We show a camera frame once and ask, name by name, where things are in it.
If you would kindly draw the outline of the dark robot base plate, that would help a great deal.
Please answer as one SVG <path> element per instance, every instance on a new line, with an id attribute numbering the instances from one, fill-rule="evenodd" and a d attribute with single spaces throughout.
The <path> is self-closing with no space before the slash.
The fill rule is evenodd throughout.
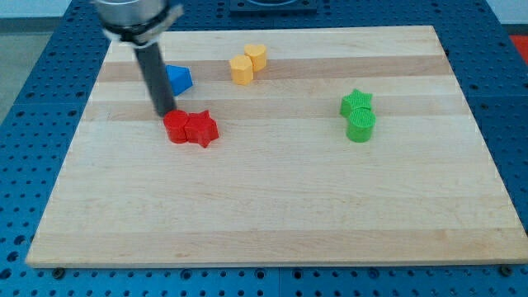
<path id="1" fill-rule="evenodd" d="M 316 12 L 318 0 L 228 0 L 231 13 Z"/>

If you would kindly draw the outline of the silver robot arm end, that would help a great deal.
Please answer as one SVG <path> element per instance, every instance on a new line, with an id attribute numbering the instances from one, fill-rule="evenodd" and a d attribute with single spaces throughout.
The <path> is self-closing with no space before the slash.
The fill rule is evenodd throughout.
<path id="1" fill-rule="evenodd" d="M 94 0 L 104 34 L 111 40 L 145 48 L 184 14 L 183 5 L 169 0 Z"/>

